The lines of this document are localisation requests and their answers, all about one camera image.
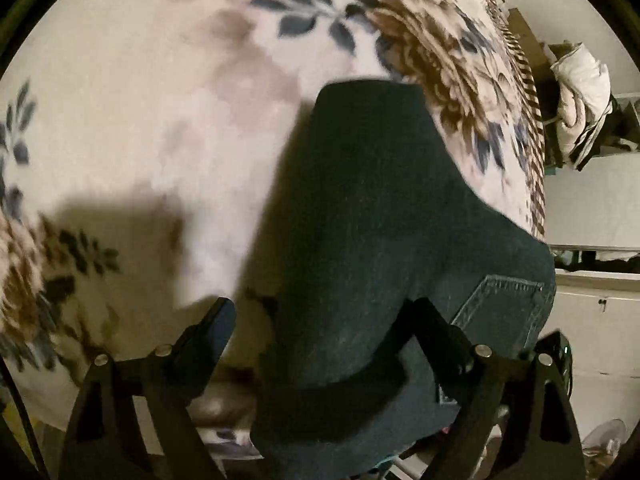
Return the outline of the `dark blue denim jeans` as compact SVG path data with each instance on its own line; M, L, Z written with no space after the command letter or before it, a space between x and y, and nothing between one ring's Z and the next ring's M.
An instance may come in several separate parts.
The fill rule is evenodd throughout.
M555 294L546 244L465 183L410 84L328 84L284 154L255 247L274 343L250 437L275 479L359 474L450 425L416 332L431 300L502 356L533 347Z

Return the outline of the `white cabinet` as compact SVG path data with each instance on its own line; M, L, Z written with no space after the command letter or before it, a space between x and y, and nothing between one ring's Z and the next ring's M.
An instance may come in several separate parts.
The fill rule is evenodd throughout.
M547 240L555 249L639 249L639 156L596 157L583 170L546 179ZM546 333L573 348L570 398L580 434L620 419L639 420L639 278L613 271L559 270Z

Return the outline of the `white floral bed blanket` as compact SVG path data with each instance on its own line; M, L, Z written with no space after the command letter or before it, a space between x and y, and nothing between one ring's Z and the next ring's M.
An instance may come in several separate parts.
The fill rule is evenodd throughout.
M219 296L239 325L196 404L250 455L270 327L247 266L325 84L418 84L466 182L544 237L544 134L495 0L58 0L1 79L1 353L63 428L100 353L144 356Z

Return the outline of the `white bundled cloth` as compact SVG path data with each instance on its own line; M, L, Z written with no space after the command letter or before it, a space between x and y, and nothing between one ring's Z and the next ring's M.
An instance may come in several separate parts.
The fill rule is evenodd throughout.
M563 162L579 170L613 111L611 78L584 44L562 47L567 51L551 65L560 90L555 134Z

